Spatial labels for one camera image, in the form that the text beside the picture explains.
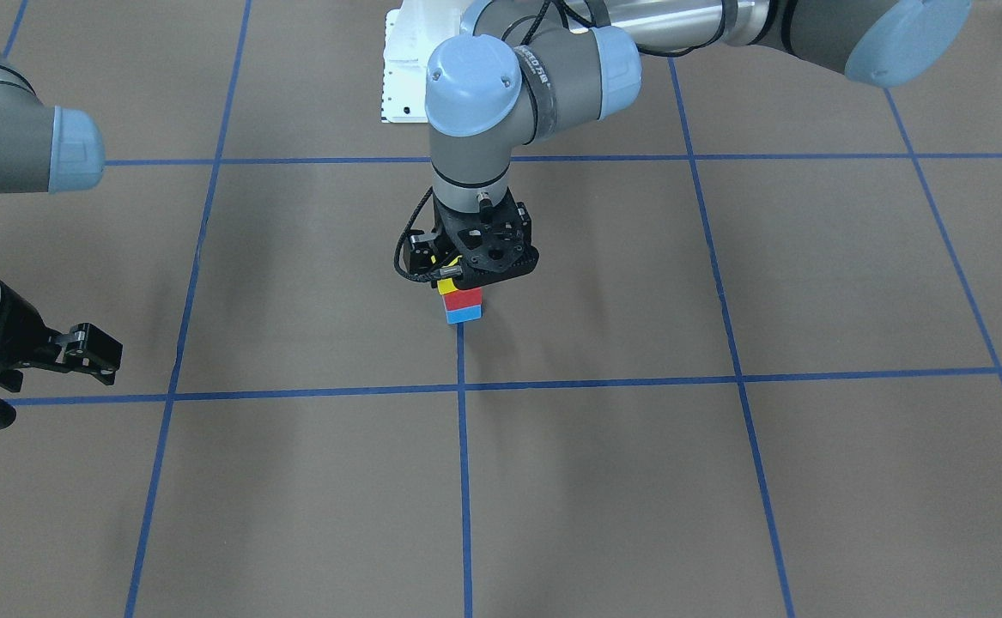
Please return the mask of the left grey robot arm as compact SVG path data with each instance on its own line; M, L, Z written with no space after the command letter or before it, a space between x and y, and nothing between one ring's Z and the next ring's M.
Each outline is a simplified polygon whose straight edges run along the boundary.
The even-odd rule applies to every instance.
M460 290L535 269L531 216L509 187L512 152L633 105L642 63L723 43L762 45L892 88L955 42L969 1L474 1L423 65L428 231L406 224L396 273Z

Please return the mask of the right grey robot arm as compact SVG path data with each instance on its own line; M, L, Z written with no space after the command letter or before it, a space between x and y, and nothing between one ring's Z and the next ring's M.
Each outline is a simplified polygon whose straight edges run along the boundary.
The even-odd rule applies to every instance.
M103 179L104 164L95 121L84 111L47 106L0 52L0 193L88 191ZM0 374L37 367L112 385L120 363L119 341L91 324L53 331L0 281Z

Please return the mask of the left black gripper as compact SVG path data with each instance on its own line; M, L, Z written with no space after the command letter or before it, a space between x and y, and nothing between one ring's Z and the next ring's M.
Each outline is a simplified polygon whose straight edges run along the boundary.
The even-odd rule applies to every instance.
M443 232L470 258L501 258L494 227L497 201L489 189L434 185L435 213ZM406 278L442 279L445 240L441 231L410 230L406 236Z

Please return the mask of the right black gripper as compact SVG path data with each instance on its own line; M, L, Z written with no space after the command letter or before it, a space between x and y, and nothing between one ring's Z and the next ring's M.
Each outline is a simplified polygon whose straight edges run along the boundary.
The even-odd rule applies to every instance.
M83 322L64 334L45 324L9 285L1 282L0 383L14 383L19 368L88 374L104 385L115 383L124 345L95 324Z

